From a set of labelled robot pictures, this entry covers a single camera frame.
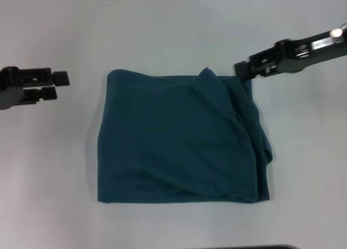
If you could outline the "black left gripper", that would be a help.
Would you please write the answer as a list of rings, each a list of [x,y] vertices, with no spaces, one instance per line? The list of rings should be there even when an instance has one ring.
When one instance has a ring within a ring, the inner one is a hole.
[[[12,106],[36,104],[40,100],[57,99],[55,87],[42,87],[24,90],[23,87],[69,86],[66,71],[52,72],[50,68],[19,69],[5,67],[1,70],[1,110]]]

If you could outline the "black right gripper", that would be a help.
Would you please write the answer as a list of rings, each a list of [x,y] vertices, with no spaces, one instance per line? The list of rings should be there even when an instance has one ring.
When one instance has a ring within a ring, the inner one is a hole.
[[[346,25],[301,40],[284,40],[234,65],[235,76],[252,80],[281,73],[297,73],[306,67],[346,56]]]

